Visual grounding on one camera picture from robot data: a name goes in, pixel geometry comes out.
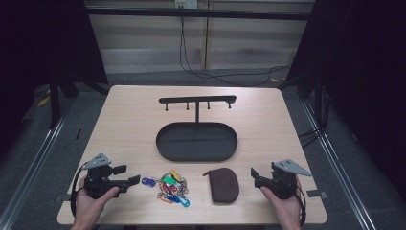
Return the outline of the metal floor rail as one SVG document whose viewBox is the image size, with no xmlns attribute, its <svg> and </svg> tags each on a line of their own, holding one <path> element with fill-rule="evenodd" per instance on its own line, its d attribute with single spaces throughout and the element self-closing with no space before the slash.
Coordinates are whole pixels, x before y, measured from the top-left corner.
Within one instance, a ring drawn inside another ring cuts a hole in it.
<svg viewBox="0 0 406 230">
<path fill-rule="evenodd" d="M 14 195 L 11 197 L 10 202 L 7 204 L 4 212 L 0 216 L 0 230 L 12 229 L 44 162 L 46 161 L 49 152 L 54 145 L 56 138 L 64 126 L 66 116 L 71 110 L 71 107 L 72 106 L 68 104 L 64 111 L 59 115 L 59 118 L 54 122 L 52 127 L 47 130 L 46 136 L 42 141 L 40 148 L 36 152 L 36 156 L 33 159 L 32 164 L 26 170 L 26 173 L 19 183 Z"/>
<path fill-rule="evenodd" d="M 309 120 L 312 129 L 316 132 L 316 137 L 332 167 L 337 180 L 347 198 L 352 211 L 354 212 L 362 230 L 378 230 L 373 223 L 372 217 L 366 208 L 360 195 L 356 192 L 345 168 L 338 157 L 335 148 L 330 143 L 327 135 L 321 130 L 316 122 L 315 111 L 309 102 L 303 102 L 304 112 Z"/>
</svg>

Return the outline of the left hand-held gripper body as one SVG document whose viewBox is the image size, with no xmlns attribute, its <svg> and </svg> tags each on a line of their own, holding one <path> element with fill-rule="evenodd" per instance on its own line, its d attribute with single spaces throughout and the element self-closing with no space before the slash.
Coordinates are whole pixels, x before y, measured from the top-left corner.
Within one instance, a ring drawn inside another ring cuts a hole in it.
<svg viewBox="0 0 406 230">
<path fill-rule="evenodd" d="M 103 153 L 97 154 L 90 161 L 86 162 L 82 167 L 87 171 L 85 177 L 84 189 L 88 195 L 94 199 L 102 197 L 108 190 L 113 187 L 118 187 L 120 193 L 125 193 L 128 188 L 127 180 L 110 180 L 109 176 L 114 175 L 110 166 L 111 160 Z"/>
</svg>

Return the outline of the brown zip pouch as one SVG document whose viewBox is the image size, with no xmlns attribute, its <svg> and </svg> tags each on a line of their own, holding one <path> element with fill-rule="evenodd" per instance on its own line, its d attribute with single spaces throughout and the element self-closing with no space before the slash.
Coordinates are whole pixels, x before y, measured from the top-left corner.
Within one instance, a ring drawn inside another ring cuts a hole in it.
<svg viewBox="0 0 406 230">
<path fill-rule="evenodd" d="M 229 168 L 210 170 L 204 173 L 209 177 L 212 202 L 231 204 L 239 196 L 237 175 Z"/>
</svg>

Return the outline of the black metal stand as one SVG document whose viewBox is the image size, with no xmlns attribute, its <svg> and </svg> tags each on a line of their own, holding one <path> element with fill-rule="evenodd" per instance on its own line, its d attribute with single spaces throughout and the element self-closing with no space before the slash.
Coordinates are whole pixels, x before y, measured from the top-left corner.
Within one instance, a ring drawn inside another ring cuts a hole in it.
<svg viewBox="0 0 406 230">
<path fill-rule="evenodd" d="M 52 111 L 50 129 L 53 129 L 60 119 L 59 92 L 62 92 L 68 99 L 74 99 L 79 93 L 74 84 L 72 73 L 65 68 L 54 69 L 50 78 L 50 99 Z"/>
</svg>

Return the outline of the black curtain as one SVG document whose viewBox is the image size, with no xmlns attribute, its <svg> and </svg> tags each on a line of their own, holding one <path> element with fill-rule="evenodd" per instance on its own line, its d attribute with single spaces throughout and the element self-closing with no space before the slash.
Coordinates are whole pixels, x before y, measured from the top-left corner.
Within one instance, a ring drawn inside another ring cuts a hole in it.
<svg viewBox="0 0 406 230">
<path fill-rule="evenodd" d="M 315 0 L 288 77 L 321 81 L 406 200 L 406 0 Z"/>
<path fill-rule="evenodd" d="M 84 0 L 0 0 L 0 159 L 15 143 L 34 90 L 107 84 Z"/>
</svg>

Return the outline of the person's right hand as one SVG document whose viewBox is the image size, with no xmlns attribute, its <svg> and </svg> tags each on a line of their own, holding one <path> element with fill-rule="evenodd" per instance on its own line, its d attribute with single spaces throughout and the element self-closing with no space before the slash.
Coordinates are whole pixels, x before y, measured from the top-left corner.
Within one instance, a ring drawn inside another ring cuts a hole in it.
<svg viewBox="0 0 406 230">
<path fill-rule="evenodd" d="M 279 224 L 288 222 L 300 223 L 301 206 L 300 201 L 295 196 L 292 196 L 289 199 L 279 199 L 270 189 L 266 187 L 261 187 L 259 189 L 273 205 Z"/>
</svg>

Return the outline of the white wall socket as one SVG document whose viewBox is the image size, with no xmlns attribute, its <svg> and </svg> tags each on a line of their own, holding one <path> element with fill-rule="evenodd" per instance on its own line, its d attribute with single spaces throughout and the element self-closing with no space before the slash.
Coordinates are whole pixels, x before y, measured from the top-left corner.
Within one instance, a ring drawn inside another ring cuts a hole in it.
<svg viewBox="0 0 406 230">
<path fill-rule="evenodd" d="M 174 0 L 176 9 L 196 10 L 198 8 L 197 0 Z"/>
</svg>

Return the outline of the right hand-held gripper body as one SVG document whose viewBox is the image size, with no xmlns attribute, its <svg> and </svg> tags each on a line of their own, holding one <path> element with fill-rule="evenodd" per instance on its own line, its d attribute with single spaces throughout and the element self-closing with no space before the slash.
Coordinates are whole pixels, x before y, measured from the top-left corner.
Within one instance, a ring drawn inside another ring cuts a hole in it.
<svg viewBox="0 0 406 230">
<path fill-rule="evenodd" d="M 291 159 L 272 162 L 271 169 L 271 191 L 279 199 L 288 199 L 296 194 L 296 176 L 298 174 L 311 176 L 311 172 L 304 169 Z"/>
</svg>

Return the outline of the key bunch with coloured tags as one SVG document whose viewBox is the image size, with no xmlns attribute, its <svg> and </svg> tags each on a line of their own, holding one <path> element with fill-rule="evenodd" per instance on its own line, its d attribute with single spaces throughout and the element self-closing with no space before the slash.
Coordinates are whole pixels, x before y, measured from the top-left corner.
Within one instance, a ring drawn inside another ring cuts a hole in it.
<svg viewBox="0 0 406 230">
<path fill-rule="evenodd" d="M 144 177 L 142 184 L 150 188 L 157 187 L 157 198 L 168 204 L 180 204 L 188 208 L 191 203 L 187 198 L 189 193 L 186 177 L 175 170 L 164 173 L 161 177 Z"/>
</svg>

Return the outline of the person's left hand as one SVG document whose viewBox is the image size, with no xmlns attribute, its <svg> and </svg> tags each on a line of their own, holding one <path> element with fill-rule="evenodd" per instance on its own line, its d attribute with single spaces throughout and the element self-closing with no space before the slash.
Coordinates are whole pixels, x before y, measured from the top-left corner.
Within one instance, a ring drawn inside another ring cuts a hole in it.
<svg viewBox="0 0 406 230">
<path fill-rule="evenodd" d="M 108 190 L 102 197 L 94 199 L 87 194 L 85 189 L 78 191 L 76 196 L 75 222 L 97 224 L 105 204 L 111 200 L 119 191 L 118 187 Z"/>
</svg>

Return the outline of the black horizontal frame bar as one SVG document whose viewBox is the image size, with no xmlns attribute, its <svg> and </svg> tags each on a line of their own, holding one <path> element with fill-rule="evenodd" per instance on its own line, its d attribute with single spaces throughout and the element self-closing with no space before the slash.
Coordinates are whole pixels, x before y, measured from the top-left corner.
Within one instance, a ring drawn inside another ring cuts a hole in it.
<svg viewBox="0 0 406 230">
<path fill-rule="evenodd" d="M 88 7 L 88 14 L 98 15 L 137 15 L 137 16 L 179 16 L 205 18 L 272 19 L 307 21 L 313 17 L 310 13 L 270 12 L 270 11 L 218 11 L 218 10 L 177 10 L 177 9 L 140 9 Z"/>
</svg>

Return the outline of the black key rack with tray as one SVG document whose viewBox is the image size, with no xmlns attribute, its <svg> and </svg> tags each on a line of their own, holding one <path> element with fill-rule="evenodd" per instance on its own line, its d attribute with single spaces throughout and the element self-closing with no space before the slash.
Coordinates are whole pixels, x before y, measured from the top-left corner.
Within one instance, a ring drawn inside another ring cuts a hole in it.
<svg viewBox="0 0 406 230">
<path fill-rule="evenodd" d="M 221 162 L 231 158 L 238 145 L 235 130 L 223 123 L 201 122 L 200 104 L 224 102 L 231 107 L 235 95 L 160 98 L 159 103 L 169 110 L 169 104 L 195 103 L 194 122 L 174 122 L 163 126 L 156 136 L 159 153 L 174 162 Z"/>
</svg>

